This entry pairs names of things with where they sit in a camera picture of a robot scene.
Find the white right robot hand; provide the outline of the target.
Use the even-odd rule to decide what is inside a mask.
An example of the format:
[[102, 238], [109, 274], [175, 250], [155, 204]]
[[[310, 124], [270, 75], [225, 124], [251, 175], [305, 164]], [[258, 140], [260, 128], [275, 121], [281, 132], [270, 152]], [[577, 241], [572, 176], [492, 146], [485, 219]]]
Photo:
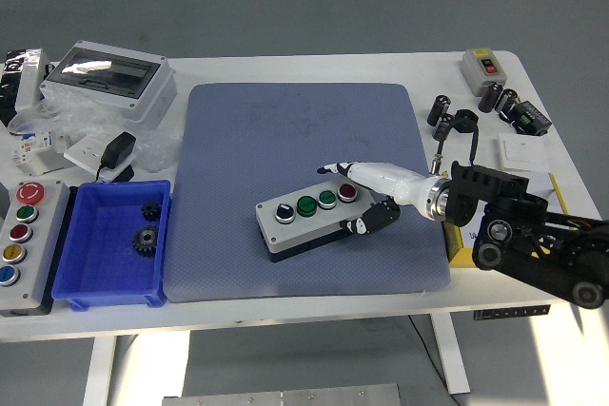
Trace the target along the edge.
[[434, 178], [388, 163], [327, 164], [317, 172], [341, 174], [361, 187], [386, 196], [361, 217], [340, 222], [340, 227], [351, 234], [369, 235], [386, 228], [400, 217], [402, 206], [413, 206], [424, 218], [433, 221], [428, 200], [432, 201]]

